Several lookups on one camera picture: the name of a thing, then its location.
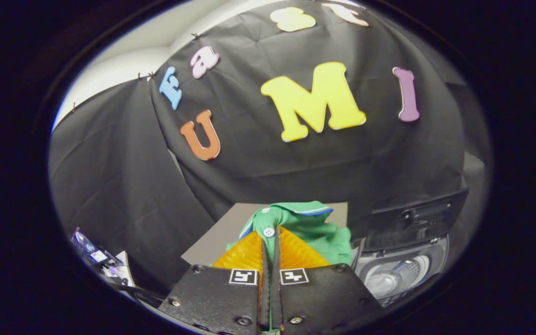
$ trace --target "washing machine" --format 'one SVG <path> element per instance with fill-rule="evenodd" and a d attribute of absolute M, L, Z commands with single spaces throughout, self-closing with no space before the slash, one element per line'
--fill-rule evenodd
<path fill-rule="evenodd" d="M 448 257 L 449 231 L 468 188 L 432 199 L 374 210 L 353 239 L 357 276 L 383 306 L 410 294 L 441 273 Z"/>

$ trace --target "shirt button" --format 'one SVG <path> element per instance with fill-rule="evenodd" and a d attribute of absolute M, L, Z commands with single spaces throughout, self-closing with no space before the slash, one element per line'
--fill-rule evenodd
<path fill-rule="evenodd" d="M 272 228 L 264 229 L 264 236 L 273 237 L 274 236 L 274 229 L 272 229 Z"/>

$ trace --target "orange soft finger pad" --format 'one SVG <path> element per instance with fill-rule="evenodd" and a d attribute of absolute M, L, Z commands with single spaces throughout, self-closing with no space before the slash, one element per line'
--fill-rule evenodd
<path fill-rule="evenodd" d="M 281 237 L 281 270 L 318 268 L 330 265 L 319 253 L 295 234 L 278 227 Z"/>
<path fill-rule="evenodd" d="M 212 265 L 222 269 L 257 270 L 262 282 L 262 239 L 255 231 L 247 234 Z"/>

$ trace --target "yellow letter m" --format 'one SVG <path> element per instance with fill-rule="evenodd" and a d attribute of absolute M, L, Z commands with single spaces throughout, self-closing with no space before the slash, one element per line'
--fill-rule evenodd
<path fill-rule="evenodd" d="M 306 138 L 309 130 L 299 123 L 297 115 L 316 132 L 322 132 L 326 119 L 326 105 L 330 109 L 328 125 L 334 130 L 356 127 L 365 123 L 365 113 L 355 103 L 342 63 L 329 62 L 315 67 L 311 92 L 289 77 L 268 80 L 260 91 L 270 96 L 281 116 L 284 131 L 282 140 L 291 142 Z"/>

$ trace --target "green polo shirt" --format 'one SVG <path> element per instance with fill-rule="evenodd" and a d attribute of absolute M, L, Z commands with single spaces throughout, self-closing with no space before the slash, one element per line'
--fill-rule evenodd
<path fill-rule="evenodd" d="M 287 229 L 318 252 L 328 263 L 351 265 L 351 232 L 347 227 L 338 229 L 334 223 L 326 223 L 332 208 L 319 201 L 307 203 L 275 203 L 255 212 L 241 231 L 239 239 L 251 231 L 262 238 L 268 250 L 268 261 L 274 260 L 275 239 L 267 237 L 265 229 L 278 225 Z M 229 250 L 235 243 L 227 245 Z"/>

